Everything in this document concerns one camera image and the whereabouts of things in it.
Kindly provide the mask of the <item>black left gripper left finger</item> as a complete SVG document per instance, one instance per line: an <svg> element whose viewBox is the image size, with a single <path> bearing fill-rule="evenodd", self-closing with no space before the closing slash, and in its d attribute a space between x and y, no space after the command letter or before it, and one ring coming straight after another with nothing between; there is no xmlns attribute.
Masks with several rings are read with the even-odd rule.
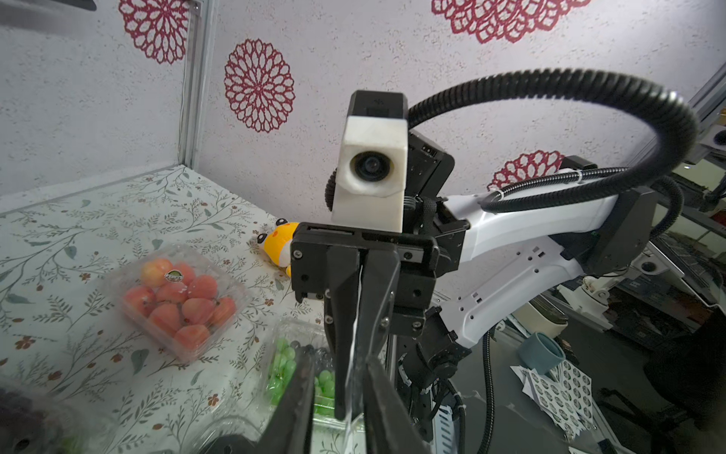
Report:
<svg viewBox="0 0 726 454"><path fill-rule="evenodd" d="M315 403L314 357L302 352L279 405L253 452L260 454L311 452Z"/></svg>

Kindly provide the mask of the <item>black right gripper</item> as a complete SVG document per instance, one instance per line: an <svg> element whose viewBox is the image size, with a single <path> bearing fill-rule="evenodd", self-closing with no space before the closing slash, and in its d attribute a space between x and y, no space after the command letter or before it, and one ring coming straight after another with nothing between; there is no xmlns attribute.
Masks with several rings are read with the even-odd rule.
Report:
<svg viewBox="0 0 726 454"><path fill-rule="evenodd" d="M332 318L326 336L335 354L335 417L345 420L345 382L355 319L357 276L364 268L361 374L388 336L416 337L437 279L459 268L468 222L431 222L426 234L302 223L291 242L296 299L319 297Z"/></svg>

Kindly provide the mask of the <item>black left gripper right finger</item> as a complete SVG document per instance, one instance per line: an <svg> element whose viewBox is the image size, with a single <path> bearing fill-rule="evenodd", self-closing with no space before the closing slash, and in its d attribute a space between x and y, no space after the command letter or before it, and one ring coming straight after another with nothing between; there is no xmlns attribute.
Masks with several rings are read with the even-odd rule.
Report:
<svg viewBox="0 0 726 454"><path fill-rule="evenodd" d="M363 376L366 452L424 454L428 444L416 431L388 374L377 357L366 360Z"/></svg>

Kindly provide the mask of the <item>sticker label sheet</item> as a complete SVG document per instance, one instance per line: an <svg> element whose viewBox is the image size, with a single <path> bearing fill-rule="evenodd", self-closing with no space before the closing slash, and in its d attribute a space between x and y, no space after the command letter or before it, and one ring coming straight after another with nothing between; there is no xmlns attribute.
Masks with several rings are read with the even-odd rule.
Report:
<svg viewBox="0 0 726 454"><path fill-rule="evenodd" d="M361 328L362 296L364 268L361 267L357 276L357 299L355 299L355 319L352 323L352 342L349 352L349 365L345 382L345 433L344 453L354 452L355 427L363 411L362 378L361 378Z"/></svg>

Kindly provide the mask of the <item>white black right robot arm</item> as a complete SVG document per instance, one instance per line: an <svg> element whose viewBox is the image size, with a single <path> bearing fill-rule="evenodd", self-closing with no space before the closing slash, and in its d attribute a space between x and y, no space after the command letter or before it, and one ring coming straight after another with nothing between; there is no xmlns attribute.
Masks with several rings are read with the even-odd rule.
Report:
<svg viewBox="0 0 726 454"><path fill-rule="evenodd" d="M408 200L408 230L391 233L304 222L291 241L298 298L323 298L334 355L338 419L364 410L363 376L389 334L414 338L404 360L410 385L451 378L498 322L563 282L613 272L665 233L683 209L671 179L580 204L494 214L478 196ZM484 253L516 256L472 296L430 308L436 280Z"/></svg>

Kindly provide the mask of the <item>yellow red plush toy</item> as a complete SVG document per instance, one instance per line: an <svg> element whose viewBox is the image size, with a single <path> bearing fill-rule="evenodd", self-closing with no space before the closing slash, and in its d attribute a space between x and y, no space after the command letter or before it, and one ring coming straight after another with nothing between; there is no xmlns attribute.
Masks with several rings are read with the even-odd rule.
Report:
<svg viewBox="0 0 726 454"><path fill-rule="evenodd" d="M277 219L273 230L263 232L256 238L258 249L278 268L284 270L288 277L291 277L292 262L290 245L299 225L298 222Z"/></svg>

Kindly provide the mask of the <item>teal cup on desk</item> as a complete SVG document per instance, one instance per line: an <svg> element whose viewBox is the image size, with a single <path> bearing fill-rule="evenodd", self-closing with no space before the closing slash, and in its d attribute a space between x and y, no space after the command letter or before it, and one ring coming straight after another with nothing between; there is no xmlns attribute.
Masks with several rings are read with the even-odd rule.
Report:
<svg viewBox="0 0 726 454"><path fill-rule="evenodd" d="M521 363L540 375L546 375L565 361L565 352L550 336L536 332L517 349Z"/></svg>

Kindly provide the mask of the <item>spare sticker sheets on desk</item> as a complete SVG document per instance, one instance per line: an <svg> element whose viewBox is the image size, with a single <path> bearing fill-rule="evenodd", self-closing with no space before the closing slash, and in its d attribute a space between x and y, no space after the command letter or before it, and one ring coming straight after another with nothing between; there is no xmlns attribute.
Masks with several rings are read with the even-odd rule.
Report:
<svg viewBox="0 0 726 454"><path fill-rule="evenodd" d="M510 368L520 379L522 392L565 433L567 440L597 427L593 380L573 363L564 361L544 376L522 366Z"/></svg>

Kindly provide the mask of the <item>clear box purple grapes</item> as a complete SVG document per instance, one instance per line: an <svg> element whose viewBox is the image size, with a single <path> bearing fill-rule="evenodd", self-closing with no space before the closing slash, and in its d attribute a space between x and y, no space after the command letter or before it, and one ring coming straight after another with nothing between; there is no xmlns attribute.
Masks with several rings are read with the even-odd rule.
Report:
<svg viewBox="0 0 726 454"><path fill-rule="evenodd" d="M1 378L3 453L102 453L112 438L106 414Z"/></svg>

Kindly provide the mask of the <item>black office chair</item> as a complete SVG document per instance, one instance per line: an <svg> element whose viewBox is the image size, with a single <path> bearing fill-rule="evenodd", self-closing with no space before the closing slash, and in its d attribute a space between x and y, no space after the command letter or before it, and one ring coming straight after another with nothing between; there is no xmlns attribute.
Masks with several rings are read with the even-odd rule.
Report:
<svg viewBox="0 0 726 454"><path fill-rule="evenodd" d="M615 389L599 390L597 404L644 429L652 453L675 453L671 433L687 420L716 427L725 415L725 316L712 314L696 332L671 340L643 367L652 388L669 403L648 414Z"/></svg>

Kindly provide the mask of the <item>metal storage shelving background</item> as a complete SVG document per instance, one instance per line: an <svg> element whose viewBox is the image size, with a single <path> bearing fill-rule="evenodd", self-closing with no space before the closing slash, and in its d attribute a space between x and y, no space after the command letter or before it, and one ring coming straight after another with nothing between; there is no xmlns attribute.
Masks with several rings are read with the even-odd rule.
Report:
<svg viewBox="0 0 726 454"><path fill-rule="evenodd" d="M701 302L725 310L725 69L720 68L692 100L698 119L696 144L669 177L684 194L672 238L690 249L687 283Z"/></svg>

